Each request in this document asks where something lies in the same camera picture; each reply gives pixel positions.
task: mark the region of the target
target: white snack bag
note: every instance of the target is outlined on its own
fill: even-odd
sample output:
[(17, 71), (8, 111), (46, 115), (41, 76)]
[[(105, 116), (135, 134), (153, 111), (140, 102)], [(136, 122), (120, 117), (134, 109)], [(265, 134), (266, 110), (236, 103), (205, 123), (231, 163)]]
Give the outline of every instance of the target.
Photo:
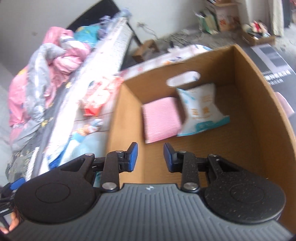
[(230, 122), (215, 106), (215, 84), (205, 84), (189, 90), (177, 89), (186, 120), (178, 136), (189, 136)]

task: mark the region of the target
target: pink jacket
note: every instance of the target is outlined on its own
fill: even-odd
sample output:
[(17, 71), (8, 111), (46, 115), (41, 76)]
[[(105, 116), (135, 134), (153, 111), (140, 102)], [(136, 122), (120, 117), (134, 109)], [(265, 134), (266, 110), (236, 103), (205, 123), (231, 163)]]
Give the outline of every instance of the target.
[[(51, 82), (43, 93), (46, 100), (45, 109), (47, 109), (52, 103), (57, 88), (69, 79), (69, 75), (82, 64), (90, 53), (90, 47), (87, 44), (75, 40), (73, 36), (74, 33), (71, 30), (66, 30), (60, 27), (51, 27), (43, 40), (42, 44), (53, 43), (66, 50), (62, 56), (48, 62)], [(11, 143), (17, 138), (20, 132), (19, 124), (23, 126), (23, 124), (30, 119), (30, 116), (27, 116), (24, 108), (24, 103), (26, 102), (27, 71), (27, 67), (21, 70), (17, 76), (14, 77), (9, 87), (9, 125), (12, 128), (18, 127), (15, 131), (14, 128), (12, 129), (10, 138)]]

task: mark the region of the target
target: pink sponge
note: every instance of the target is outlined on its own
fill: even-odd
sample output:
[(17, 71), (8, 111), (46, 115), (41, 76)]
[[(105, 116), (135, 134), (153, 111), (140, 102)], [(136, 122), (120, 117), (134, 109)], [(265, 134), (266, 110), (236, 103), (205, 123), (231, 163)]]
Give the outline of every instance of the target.
[(146, 143), (160, 141), (178, 134), (182, 127), (176, 98), (166, 97), (143, 105)]

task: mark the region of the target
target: cardboard box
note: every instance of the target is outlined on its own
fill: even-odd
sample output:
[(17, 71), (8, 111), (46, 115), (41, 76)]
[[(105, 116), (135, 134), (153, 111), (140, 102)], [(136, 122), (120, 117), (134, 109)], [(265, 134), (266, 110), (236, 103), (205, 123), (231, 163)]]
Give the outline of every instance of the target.
[(153, 39), (149, 39), (145, 41), (141, 46), (137, 48), (137, 50), (132, 55), (133, 59), (137, 63), (142, 63), (145, 61), (145, 54), (151, 50), (151, 52), (159, 52), (159, 49)]
[[(230, 123), (196, 135), (145, 144), (142, 105), (168, 96), (178, 97), (176, 89), (167, 86), (166, 80), (186, 71), (197, 71), (201, 78), (184, 85), (183, 89), (216, 84), (215, 103), (223, 114), (230, 116)], [(281, 221), (296, 232), (293, 130), (272, 88), (239, 46), (202, 53), (183, 63), (153, 69), (125, 81), (113, 114), (107, 152), (126, 150), (132, 142), (139, 145), (138, 159), (132, 173), (120, 174), (121, 184), (180, 184), (181, 174), (167, 170), (163, 157), (165, 142), (198, 157), (214, 153), (279, 184), (287, 196)]]
[(276, 37), (274, 35), (271, 35), (269, 38), (255, 39), (251, 35), (249, 35), (248, 33), (242, 30), (242, 39), (251, 46), (260, 45), (260, 44), (273, 45), (275, 43)]
[(215, 16), (220, 31), (229, 31), (240, 27), (237, 3), (215, 3), (205, 0), (205, 7)]

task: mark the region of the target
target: white wall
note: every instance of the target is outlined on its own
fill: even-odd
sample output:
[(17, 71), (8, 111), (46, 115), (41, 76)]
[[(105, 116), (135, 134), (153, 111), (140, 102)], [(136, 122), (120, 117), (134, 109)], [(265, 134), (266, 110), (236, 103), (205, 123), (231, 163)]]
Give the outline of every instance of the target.
[(8, 112), (8, 87), (12, 80), (12, 74), (0, 63), (0, 185), (4, 186), (7, 183), (5, 169), (7, 162), (11, 156), (9, 141), (10, 127), (9, 112)]
[(244, 0), (249, 14), (249, 21), (261, 20), (269, 25), (269, 6), (268, 0)]
[[(27, 63), (50, 26), (67, 27), (98, 0), (2, 0), (0, 5), (0, 61), (13, 74)], [(115, 0), (133, 14), (131, 25), (140, 40), (153, 35), (137, 28), (145, 22), (159, 37), (197, 23), (193, 10), (202, 0)]]
[(8, 91), (13, 75), (0, 63), (0, 85)]
[(238, 10), (239, 10), (239, 18), (241, 24), (250, 24), (250, 13), (249, 13), (249, 3), (248, 0), (236, 0), (238, 4)]

